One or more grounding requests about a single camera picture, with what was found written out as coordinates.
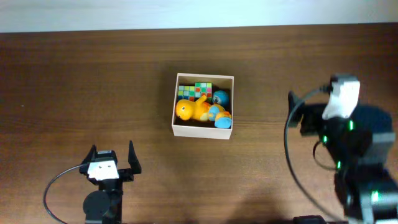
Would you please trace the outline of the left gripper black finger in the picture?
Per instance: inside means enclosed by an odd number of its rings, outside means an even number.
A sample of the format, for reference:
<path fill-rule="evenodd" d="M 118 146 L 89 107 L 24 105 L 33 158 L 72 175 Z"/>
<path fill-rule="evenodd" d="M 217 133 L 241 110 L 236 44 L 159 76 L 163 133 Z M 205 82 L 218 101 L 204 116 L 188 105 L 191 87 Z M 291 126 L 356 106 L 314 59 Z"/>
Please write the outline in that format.
<path fill-rule="evenodd" d="M 134 145 L 131 140 L 129 141 L 128 163 L 130 165 L 130 168 L 131 168 L 133 174 L 141 174 L 142 173 L 142 167 L 141 167 L 139 160 L 136 156 L 136 152 L 134 150 Z"/>
<path fill-rule="evenodd" d="M 93 159 L 95 159 L 96 156 L 96 146 L 92 145 L 89 153 L 86 155 L 86 157 L 83 159 L 81 162 L 82 164 L 88 164 L 90 163 Z"/>

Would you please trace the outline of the orange dinosaur toy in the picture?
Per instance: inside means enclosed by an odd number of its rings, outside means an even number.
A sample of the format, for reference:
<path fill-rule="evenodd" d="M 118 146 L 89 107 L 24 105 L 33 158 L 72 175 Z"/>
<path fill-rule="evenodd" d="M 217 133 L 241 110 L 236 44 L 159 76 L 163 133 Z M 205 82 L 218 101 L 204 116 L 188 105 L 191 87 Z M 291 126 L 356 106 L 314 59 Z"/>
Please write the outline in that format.
<path fill-rule="evenodd" d="M 208 112 L 211 105 L 206 102 L 205 96 L 196 101 L 179 100 L 175 106 L 175 114 L 178 118 L 188 121 L 190 119 L 207 122 L 209 121 Z"/>

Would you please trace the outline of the orange and blue duck toy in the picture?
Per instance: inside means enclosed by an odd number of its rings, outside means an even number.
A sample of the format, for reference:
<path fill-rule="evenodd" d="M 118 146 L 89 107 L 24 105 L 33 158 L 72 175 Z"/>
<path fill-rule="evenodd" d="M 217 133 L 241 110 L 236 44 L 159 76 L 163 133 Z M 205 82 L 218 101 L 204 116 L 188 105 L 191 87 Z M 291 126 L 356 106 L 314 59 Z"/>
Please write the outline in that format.
<path fill-rule="evenodd" d="M 221 105 L 211 105 L 209 110 L 203 113 L 200 121 L 213 121 L 216 128 L 229 129 L 232 126 L 232 115 Z"/>

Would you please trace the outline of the blue ball toy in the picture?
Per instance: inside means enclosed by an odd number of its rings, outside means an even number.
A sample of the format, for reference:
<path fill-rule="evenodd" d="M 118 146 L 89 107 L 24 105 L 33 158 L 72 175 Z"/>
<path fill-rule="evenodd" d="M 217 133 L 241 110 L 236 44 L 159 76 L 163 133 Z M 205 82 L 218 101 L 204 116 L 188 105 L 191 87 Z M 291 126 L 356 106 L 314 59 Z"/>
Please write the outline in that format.
<path fill-rule="evenodd" d="M 218 90 L 213 93 L 212 103 L 226 107 L 229 105 L 229 95 L 224 90 Z"/>

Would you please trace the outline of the multicoloured puzzle cube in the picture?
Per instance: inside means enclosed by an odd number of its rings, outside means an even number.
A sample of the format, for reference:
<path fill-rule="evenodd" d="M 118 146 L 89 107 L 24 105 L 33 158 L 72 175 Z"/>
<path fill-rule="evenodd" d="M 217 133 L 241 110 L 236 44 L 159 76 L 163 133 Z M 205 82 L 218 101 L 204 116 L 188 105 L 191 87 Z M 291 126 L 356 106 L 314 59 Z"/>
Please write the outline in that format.
<path fill-rule="evenodd" d="M 195 83 L 195 99 L 206 96 L 206 102 L 211 103 L 213 97 L 212 83 L 210 82 L 196 82 Z"/>
<path fill-rule="evenodd" d="M 190 100 L 195 101 L 195 87 L 179 85 L 177 92 L 177 100 Z"/>

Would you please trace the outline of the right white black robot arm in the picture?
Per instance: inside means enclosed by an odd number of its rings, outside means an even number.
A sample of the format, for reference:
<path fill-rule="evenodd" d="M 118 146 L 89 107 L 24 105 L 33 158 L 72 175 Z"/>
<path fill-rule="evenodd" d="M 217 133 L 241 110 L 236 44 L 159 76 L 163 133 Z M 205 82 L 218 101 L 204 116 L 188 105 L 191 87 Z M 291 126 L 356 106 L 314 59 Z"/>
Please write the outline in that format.
<path fill-rule="evenodd" d="M 324 103 L 305 104 L 288 94 L 286 128 L 300 126 L 303 136 L 318 136 L 334 166 L 335 193 L 352 222 L 397 222 L 397 181 L 385 167 L 396 140 L 390 114 L 359 104 L 348 118 L 322 118 Z"/>

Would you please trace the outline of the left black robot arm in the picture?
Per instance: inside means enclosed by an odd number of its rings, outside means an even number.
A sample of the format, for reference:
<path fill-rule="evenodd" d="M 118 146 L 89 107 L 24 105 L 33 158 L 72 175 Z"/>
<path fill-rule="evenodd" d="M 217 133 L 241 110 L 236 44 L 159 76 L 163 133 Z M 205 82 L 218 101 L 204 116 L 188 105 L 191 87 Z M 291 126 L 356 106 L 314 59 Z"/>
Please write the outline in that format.
<path fill-rule="evenodd" d="M 83 159 L 79 172 L 98 190 L 88 194 L 83 202 L 85 223 L 116 224 L 122 222 L 123 183 L 132 182 L 142 173 L 133 142 L 129 142 L 129 168 L 117 168 L 116 152 L 98 151 L 93 145 Z"/>

